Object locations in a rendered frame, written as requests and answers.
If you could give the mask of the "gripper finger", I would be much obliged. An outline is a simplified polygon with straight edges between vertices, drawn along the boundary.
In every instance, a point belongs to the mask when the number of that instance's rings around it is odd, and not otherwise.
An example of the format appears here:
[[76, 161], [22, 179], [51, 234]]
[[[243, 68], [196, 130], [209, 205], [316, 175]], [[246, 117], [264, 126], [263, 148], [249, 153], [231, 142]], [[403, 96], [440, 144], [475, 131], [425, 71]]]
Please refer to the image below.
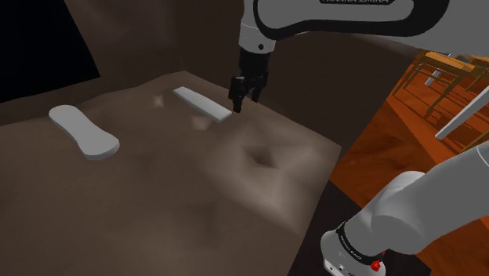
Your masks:
[[252, 95], [251, 95], [251, 100], [253, 102], [258, 102], [259, 98], [261, 96], [261, 92], [267, 85], [267, 80], [268, 80], [268, 74], [265, 73], [263, 75], [260, 75], [257, 77], [254, 81], [254, 86], [252, 88]]
[[233, 111], [236, 113], [241, 112], [242, 102], [245, 97], [245, 78], [244, 77], [232, 77], [230, 81], [230, 88], [228, 92], [228, 98], [233, 103]]

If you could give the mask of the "grey flat slim remote control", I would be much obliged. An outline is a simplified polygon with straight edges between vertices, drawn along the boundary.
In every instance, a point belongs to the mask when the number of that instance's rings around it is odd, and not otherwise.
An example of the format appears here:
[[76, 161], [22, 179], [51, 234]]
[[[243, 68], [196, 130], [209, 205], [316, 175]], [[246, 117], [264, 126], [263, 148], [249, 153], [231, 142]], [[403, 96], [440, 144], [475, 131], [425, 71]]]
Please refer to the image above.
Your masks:
[[223, 122], [232, 115], [232, 111], [224, 106], [186, 87], [179, 87], [174, 89], [173, 92], [181, 100], [185, 101], [191, 107], [194, 107], [215, 122]]

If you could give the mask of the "brown tufted sofa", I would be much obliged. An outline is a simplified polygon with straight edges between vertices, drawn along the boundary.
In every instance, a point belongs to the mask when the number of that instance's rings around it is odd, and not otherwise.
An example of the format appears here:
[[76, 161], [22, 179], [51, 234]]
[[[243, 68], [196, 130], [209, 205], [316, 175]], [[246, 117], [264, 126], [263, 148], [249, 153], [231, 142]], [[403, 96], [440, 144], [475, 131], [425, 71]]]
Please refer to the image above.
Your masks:
[[[314, 32], [277, 43], [229, 107], [243, 0], [0, 0], [0, 276], [288, 276], [338, 160], [415, 48]], [[88, 160], [49, 118], [119, 139]]]

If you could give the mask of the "grey rounded remote control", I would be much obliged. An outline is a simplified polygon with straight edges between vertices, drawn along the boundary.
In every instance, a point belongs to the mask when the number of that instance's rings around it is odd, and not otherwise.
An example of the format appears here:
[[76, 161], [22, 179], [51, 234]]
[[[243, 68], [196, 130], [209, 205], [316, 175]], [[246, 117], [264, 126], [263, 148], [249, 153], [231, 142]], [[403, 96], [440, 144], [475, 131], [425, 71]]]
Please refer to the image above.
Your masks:
[[49, 110], [50, 120], [62, 129], [88, 160], [103, 160], [115, 154], [119, 139], [94, 124], [78, 108], [59, 105]]

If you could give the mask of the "brown wooden chair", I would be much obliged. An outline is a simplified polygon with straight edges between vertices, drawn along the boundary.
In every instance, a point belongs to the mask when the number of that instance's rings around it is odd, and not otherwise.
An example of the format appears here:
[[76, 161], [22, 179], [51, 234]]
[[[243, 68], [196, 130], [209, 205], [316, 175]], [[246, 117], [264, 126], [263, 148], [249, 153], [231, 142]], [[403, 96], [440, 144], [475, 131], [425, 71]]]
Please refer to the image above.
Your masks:
[[489, 103], [444, 138], [436, 134], [489, 88], [489, 58], [470, 63], [422, 50], [387, 98], [387, 103], [429, 152], [459, 153], [489, 140]]

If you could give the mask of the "white slanted furniture leg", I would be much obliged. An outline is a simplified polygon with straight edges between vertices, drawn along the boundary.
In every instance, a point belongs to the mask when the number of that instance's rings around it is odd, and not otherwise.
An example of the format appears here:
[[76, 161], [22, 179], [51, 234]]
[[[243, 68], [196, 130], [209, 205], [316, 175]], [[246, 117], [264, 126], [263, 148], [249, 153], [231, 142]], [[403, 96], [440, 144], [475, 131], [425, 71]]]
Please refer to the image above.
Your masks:
[[457, 113], [435, 135], [435, 138], [438, 140], [442, 140], [487, 104], [489, 104], [489, 85], [480, 94], [478, 94], [470, 103], [468, 103], [459, 113]]

